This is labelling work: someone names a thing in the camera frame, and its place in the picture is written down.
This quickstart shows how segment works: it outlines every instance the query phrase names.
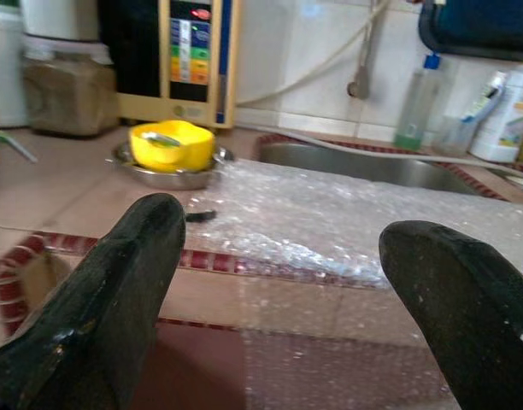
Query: metal bowl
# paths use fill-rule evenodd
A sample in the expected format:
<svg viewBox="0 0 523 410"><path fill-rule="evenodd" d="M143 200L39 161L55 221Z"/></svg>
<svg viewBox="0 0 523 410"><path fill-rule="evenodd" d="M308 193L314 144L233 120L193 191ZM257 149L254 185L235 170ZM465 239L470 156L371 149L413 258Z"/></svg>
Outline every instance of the metal bowl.
<svg viewBox="0 0 523 410"><path fill-rule="evenodd" d="M201 190L216 175L214 170L225 161L232 161L232 153L218 148L210 167L198 173L158 173L141 167L132 156L129 143L121 143L112 150L112 159L118 168L143 184L158 190Z"/></svg>

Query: beige tile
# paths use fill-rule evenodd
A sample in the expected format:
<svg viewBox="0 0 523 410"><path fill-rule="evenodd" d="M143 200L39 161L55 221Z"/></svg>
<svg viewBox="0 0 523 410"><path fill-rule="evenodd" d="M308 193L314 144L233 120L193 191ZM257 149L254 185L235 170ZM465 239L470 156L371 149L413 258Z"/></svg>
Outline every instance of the beige tile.
<svg viewBox="0 0 523 410"><path fill-rule="evenodd" d="M391 126L360 124L356 136L360 139L392 143L395 137L395 129Z"/></svg>
<svg viewBox="0 0 523 410"><path fill-rule="evenodd" d="M389 290L343 288L333 336L426 347L417 324Z"/></svg>
<svg viewBox="0 0 523 410"><path fill-rule="evenodd" d="M412 74L429 52L417 33L418 19L414 13L387 12L360 122L396 126Z"/></svg>
<svg viewBox="0 0 523 410"><path fill-rule="evenodd" d="M287 23L291 41L286 58L281 62L284 84L297 81L327 61L367 17L366 7L297 2L295 13ZM316 75L284 93L280 111L299 114L306 119L320 117L320 122L311 120L312 131L319 131L317 126L324 126L324 120L357 122L363 101L349 96L347 84L356 70L360 48L361 41L354 42ZM297 120L300 119L282 118L280 126L297 128L302 124ZM332 128L329 133L343 133L336 132L336 123L328 123Z"/></svg>
<svg viewBox="0 0 523 410"><path fill-rule="evenodd" d="M9 229L0 227L0 256L11 250L22 239L26 238L30 231Z"/></svg>
<svg viewBox="0 0 523 410"><path fill-rule="evenodd" d="M279 126L302 132L324 132L325 134L348 137L354 137L356 130L356 123L352 121L288 113L280 114Z"/></svg>
<svg viewBox="0 0 523 410"><path fill-rule="evenodd" d="M370 5L370 0L319 0L320 3L332 3L332 4L352 4L355 6L366 6ZM390 10L402 11L406 13L419 14L421 11L421 4L408 3L407 0L392 0L389 5Z"/></svg>
<svg viewBox="0 0 523 410"><path fill-rule="evenodd" d="M12 135L38 163L0 144L0 226L37 229L112 171L104 159L126 140L126 129L88 141L37 136L28 130Z"/></svg>
<svg viewBox="0 0 523 410"><path fill-rule="evenodd" d="M30 310L41 308L48 295L61 282L59 272L53 269L51 255L45 251L17 270L21 287Z"/></svg>
<svg viewBox="0 0 523 410"><path fill-rule="evenodd" d="M452 117L461 117L475 101L484 84L491 75L498 70L509 71L518 63L516 61L491 60L488 58L472 58L449 56L458 65L455 81L450 91L450 99L446 104L445 114Z"/></svg>
<svg viewBox="0 0 523 410"><path fill-rule="evenodd" d="M102 237L138 199L156 192L160 191L114 170L69 208L46 220L43 230ZM186 205L192 193L182 191L173 195Z"/></svg>
<svg viewBox="0 0 523 410"><path fill-rule="evenodd" d="M217 133L217 144L229 149L236 158L250 160L255 153L256 140L263 135L267 135L267 132L234 128L232 130L219 131Z"/></svg>
<svg viewBox="0 0 523 410"><path fill-rule="evenodd" d="M66 278L84 259L84 256L51 254L51 264L58 278Z"/></svg>
<svg viewBox="0 0 523 410"><path fill-rule="evenodd" d="M159 316L239 326L242 321L241 280L238 276L178 269Z"/></svg>
<svg viewBox="0 0 523 410"><path fill-rule="evenodd" d="M291 24L297 2L245 0L241 16L237 101L249 101L275 90L285 81L291 44ZM252 108L279 110L280 98L249 104Z"/></svg>
<svg viewBox="0 0 523 410"><path fill-rule="evenodd" d="M259 126L279 126L280 112L259 108L237 108L235 121L241 124L256 124Z"/></svg>
<svg viewBox="0 0 523 410"><path fill-rule="evenodd" d="M241 283L243 327L330 336L340 289L268 278Z"/></svg>

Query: white hose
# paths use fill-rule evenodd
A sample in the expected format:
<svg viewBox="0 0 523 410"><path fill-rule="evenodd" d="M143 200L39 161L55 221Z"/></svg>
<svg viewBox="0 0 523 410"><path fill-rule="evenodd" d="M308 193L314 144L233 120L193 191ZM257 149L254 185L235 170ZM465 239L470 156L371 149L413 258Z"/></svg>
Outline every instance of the white hose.
<svg viewBox="0 0 523 410"><path fill-rule="evenodd" d="M358 154L358 155L372 156L375 158L388 158L388 159L395 159L395 160L416 160L416 161L427 161L427 162L442 162L442 163L446 163L446 164L469 165L472 167L496 169L498 171L503 171L505 173L509 173L516 177L523 178L522 171L518 171L513 168L505 167L503 165L493 164L491 162L469 160L466 158L449 158L448 156L370 152L370 151L365 151L363 149L342 147L341 145L336 145L334 143L327 143L326 141L320 141L319 139L308 137L307 135L300 134L298 132L286 131L286 130L283 130L283 129L277 128L277 127L255 126L255 125L243 124L243 123L236 123L235 125L240 128L246 128L249 130L284 135L286 137L293 138L298 141L303 141L308 144L318 145L320 147L324 147L324 148L328 148L328 149L335 149L336 151L348 152L350 154Z"/></svg>
<svg viewBox="0 0 523 410"><path fill-rule="evenodd" d="M391 0L383 0L377 8L373 10L373 12L370 14L370 16L367 18L367 20L360 26L360 28L345 42L344 45L339 47L336 51L334 51L328 58L326 58L323 62L313 67L311 70L309 70L305 75L300 77L299 79L287 84L282 85L280 88L270 91L266 94L261 94L257 97L252 97L247 100L243 101L237 101L237 106L244 106L247 104L257 103L259 101L263 101L269 97L276 97L280 94L283 94L287 92L288 90L310 80L313 76L315 76L317 73L319 73L323 68L325 68L327 65L329 65L331 62L333 62L337 57L339 57L345 50L347 50L363 33L364 31L372 24L373 19L375 19L379 14L385 10L385 8L389 5Z"/></svg>

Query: stainless steel sink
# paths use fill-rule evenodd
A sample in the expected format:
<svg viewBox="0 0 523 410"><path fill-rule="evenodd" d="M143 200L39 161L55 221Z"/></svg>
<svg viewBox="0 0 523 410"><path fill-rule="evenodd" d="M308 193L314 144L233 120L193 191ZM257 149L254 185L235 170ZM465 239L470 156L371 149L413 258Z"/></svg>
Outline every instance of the stainless steel sink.
<svg viewBox="0 0 523 410"><path fill-rule="evenodd" d="M446 168L422 161L374 158L301 143L262 143L259 160L395 185L479 195Z"/></svg>

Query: green bottle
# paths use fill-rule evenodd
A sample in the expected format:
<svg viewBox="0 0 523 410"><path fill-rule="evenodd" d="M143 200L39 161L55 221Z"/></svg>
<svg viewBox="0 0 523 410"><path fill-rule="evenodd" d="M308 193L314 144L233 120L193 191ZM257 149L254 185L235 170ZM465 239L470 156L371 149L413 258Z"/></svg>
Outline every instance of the green bottle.
<svg viewBox="0 0 523 410"><path fill-rule="evenodd" d="M395 133L396 147L414 151L421 148L432 105L442 82L439 65L440 57L433 53L426 56L423 68L414 73Z"/></svg>

